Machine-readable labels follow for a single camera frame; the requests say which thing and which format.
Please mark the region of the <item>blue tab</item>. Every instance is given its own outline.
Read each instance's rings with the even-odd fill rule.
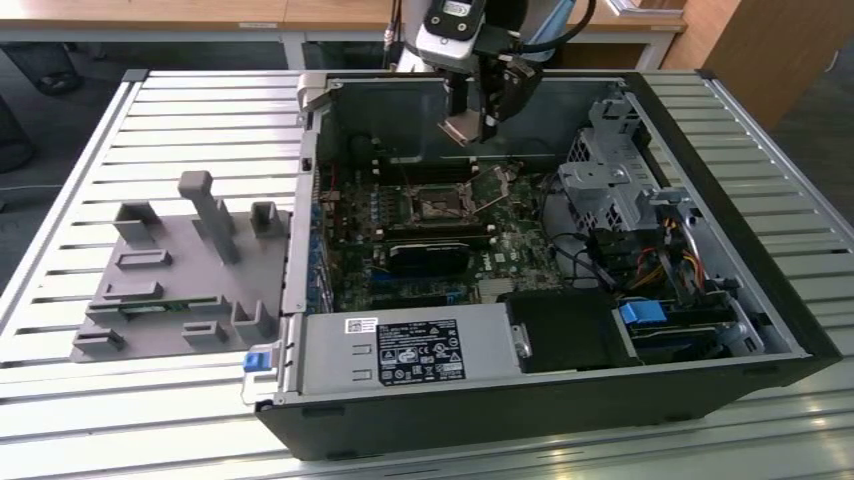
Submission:
[[[661,304],[655,300],[628,302],[619,307],[619,314],[625,325],[632,323],[660,323],[667,321]]]
[[[242,371],[245,373],[265,372],[272,367],[270,352],[249,352],[242,359]]]

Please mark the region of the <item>warning label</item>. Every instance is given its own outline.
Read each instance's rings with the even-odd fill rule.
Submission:
[[[456,320],[377,325],[376,344],[387,387],[465,378]]]

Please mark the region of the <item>aluminum slatted table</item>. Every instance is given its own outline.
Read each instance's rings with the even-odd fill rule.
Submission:
[[[645,78],[846,355],[840,363],[692,422],[300,462],[241,403],[241,353],[66,361],[121,201],[189,213],[177,178],[206,169],[232,212],[260,199],[292,204],[297,74],[152,72],[118,87],[0,299],[0,477],[779,478],[854,469],[851,228],[715,81],[692,72]]]

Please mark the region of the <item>metal bracket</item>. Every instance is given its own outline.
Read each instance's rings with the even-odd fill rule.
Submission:
[[[302,73],[296,82],[296,102],[301,112],[313,112],[329,103],[325,73]]]

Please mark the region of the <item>green circuit board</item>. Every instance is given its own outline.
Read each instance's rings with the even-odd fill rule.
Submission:
[[[493,302],[496,295],[485,287],[560,288],[564,276],[536,216],[543,175],[519,173],[507,161],[480,161],[479,169],[483,173],[467,184],[383,186],[364,181],[369,177],[363,173],[341,187],[324,207],[336,311]],[[413,222],[476,223],[488,229],[481,244],[471,247],[461,273],[400,278],[388,271],[389,249],[399,243],[381,238],[377,230]]]

